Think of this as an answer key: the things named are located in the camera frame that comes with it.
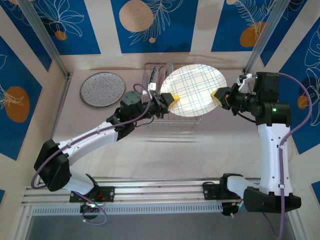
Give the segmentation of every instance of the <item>purple cable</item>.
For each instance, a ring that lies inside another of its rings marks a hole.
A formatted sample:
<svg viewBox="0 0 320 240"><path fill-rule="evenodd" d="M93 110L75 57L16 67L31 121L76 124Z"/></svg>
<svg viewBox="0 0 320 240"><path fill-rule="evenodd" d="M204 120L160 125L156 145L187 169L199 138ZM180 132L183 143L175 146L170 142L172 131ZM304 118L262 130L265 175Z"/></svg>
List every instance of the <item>purple cable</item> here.
<svg viewBox="0 0 320 240"><path fill-rule="evenodd" d="M299 82L296 78L294 78L293 76L290 76L288 74L285 73L281 73L278 72L279 75L285 76L293 81L295 81L304 91L307 99L308 99L308 105L309 105L309 111L307 116L305 117L305 119L298 125L296 126L294 129L292 129L290 132L288 132L287 135L284 136L284 138L282 139L282 141L279 144L279 161L280 161L280 184L284 185L285 184L285 173L284 173L284 157L283 157L283 149L281 148L281 146L284 145L284 143L286 142L286 140L293 134L295 133L297 130L299 130L303 125L305 125L307 123L307 121L309 120L309 118L311 117L311 113L312 113L312 101L311 101L311 97L308 93L308 90L305 88L305 86ZM276 231L274 229L274 227L272 226L270 220L268 219L267 215L265 213L262 213L264 218L267 220L269 226L271 227L271 230L274 234L274 237L278 240L281 240L284 234L284 225L285 225L285 208L286 208L286 204L285 204L285 190L283 188L280 189L280 194L281 194L281 219L280 219L280 230L279 230L279 235L277 237L276 235Z"/></svg>
<svg viewBox="0 0 320 240"><path fill-rule="evenodd" d="M142 87L142 88L148 93L148 103L147 103L147 105L146 105L146 108L145 108L144 112L143 112L141 115L137 116L136 118L134 118L134 119L132 119L132 120L125 121L125 122L122 122L122 123L118 123L118 124L115 124L115 125L112 125L112 126L107 126L107 127L101 128L101 129L100 129L100 132L101 132L101 131L110 130L110 129L113 129L113 128L116 128L116 127L120 127L120 126L123 126L123 125L126 125L126 124L134 123L134 122L138 121L140 118L142 118L142 117L148 112L149 107L150 107L150 104L151 104L151 94L150 94L148 88L146 88L145 86L143 86L143 85L141 85L141 84L139 84L139 83L136 83L136 84L133 85L133 89L134 89L135 91L137 91L137 90L136 90L136 86ZM39 175L39 173L42 171L42 169L45 167L45 165L47 165L47 163L48 163L49 161L51 161L56 155L58 155L59 153L61 153L61 152L64 151L65 149L67 149L69 146L74 145L74 144L76 144L76 143L78 143L78 142L80 142L80 141L82 141L82 140L84 140L84 139L87 139L87 138L89 138L89 137L91 137L92 135L95 135L95 134L97 134L97 133L98 133L97 131L88 133L88 134L86 134L86 135L78 138L77 140L74 140L73 142L70 143L70 145L63 146L63 147L60 148L58 151L56 151L56 152L53 153L51 156L49 156L49 157L41 164L41 166L38 168L38 170L35 172L32 180L31 180L31 187L32 187L33 189L43 189L43 188L45 188L45 187L46 187L45 185L44 185L44 186L35 186L35 180L36 180L37 176ZM86 222L89 223L89 224L93 224L93 225L102 225L102 224L105 224L105 223L107 222L107 213L102 209L102 207L100 207L100 206L97 205L94 201L92 201L91 199L89 199L89 198L87 198L86 196L82 195L81 193L76 192L76 191L75 191L74 193L76 193L77 195L79 195L81 198L85 199L85 200L88 201L89 203L96 205L97 208L100 209L100 211L102 211L103 214L104 214L104 221L103 221L103 222L92 222L92 221L86 220L86 219L85 219L85 215L84 215L84 213L83 213L83 214L82 214L82 218L83 218L84 221L86 221Z"/></svg>

